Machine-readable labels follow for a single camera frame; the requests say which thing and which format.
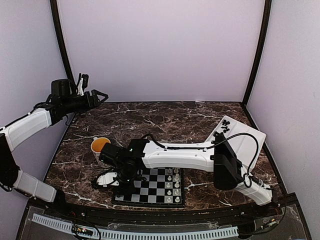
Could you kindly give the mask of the white plastic tray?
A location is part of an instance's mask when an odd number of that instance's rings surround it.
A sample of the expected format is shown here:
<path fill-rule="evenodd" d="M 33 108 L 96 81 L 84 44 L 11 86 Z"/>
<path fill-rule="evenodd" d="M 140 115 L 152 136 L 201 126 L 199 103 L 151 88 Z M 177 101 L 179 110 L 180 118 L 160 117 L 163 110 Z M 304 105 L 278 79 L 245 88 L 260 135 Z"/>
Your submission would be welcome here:
<path fill-rule="evenodd" d="M 230 122 L 229 128 L 230 131 L 223 133 L 223 129 L 221 128 L 223 120 L 227 120 Z M 215 127 L 215 129 L 210 133 L 208 138 L 205 140 L 205 142 L 212 142 L 215 140 L 214 133 L 223 133 L 225 138 L 229 138 L 233 135 L 239 134 L 239 133 L 247 133 L 253 135 L 258 142 L 258 153 L 257 156 L 254 158 L 252 164 L 250 165 L 250 162 L 252 161 L 255 152 L 256 152 L 256 142 L 254 139 L 248 135 L 241 135 L 234 137 L 230 140 L 228 140 L 228 143 L 232 147 L 233 151 L 235 152 L 237 159 L 242 162 L 242 164 L 249 168 L 249 172 L 251 172 L 258 160 L 259 154 L 261 152 L 262 146 L 264 144 L 264 141 L 266 139 L 266 134 L 256 130 L 240 121 L 237 121 L 227 115 L 225 115 L 222 120 L 218 123 L 218 125 Z"/>

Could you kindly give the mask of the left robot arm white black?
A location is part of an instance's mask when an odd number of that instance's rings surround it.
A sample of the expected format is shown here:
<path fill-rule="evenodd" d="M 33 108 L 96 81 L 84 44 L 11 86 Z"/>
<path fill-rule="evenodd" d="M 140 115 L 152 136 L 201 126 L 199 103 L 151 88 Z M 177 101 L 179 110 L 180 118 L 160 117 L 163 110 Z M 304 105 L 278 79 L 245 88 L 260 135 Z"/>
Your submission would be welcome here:
<path fill-rule="evenodd" d="M 24 141 L 47 129 L 71 113 L 83 113 L 104 103 L 109 96 L 98 90 L 86 91 L 89 76 L 82 74 L 77 83 L 57 79 L 51 83 L 51 93 L 32 111 L 0 129 L 0 186 L 6 192 L 13 189 L 30 197 L 51 203 L 51 210 L 60 218 L 67 218 L 70 206 L 64 202 L 61 190 L 24 172 L 16 164 L 13 151 Z"/>

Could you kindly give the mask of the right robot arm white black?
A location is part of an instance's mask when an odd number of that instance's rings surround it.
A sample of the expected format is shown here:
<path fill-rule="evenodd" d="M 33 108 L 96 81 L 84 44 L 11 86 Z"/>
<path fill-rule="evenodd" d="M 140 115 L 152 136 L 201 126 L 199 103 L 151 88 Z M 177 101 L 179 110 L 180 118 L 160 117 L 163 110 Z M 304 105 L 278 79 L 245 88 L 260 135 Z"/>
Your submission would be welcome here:
<path fill-rule="evenodd" d="M 141 170 L 155 168 L 196 169 L 213 173 L 214 187 L 221 191 L 236 190 L 251 198 L 255 213 L 266 217 L 275 208 L 270 185 L 250 173 L 250 168 L 238 159 L 223 133 L 215 132 L 213 141 L 202 143 L 160 143 L 152 134 L 132 139 L 128 147 L 106 143 L 99 161 L 111 167 L 101 174 L 99 187 L 115 186 L 118 195 L 134 191 L 134 181 L 141 179 Z"/>

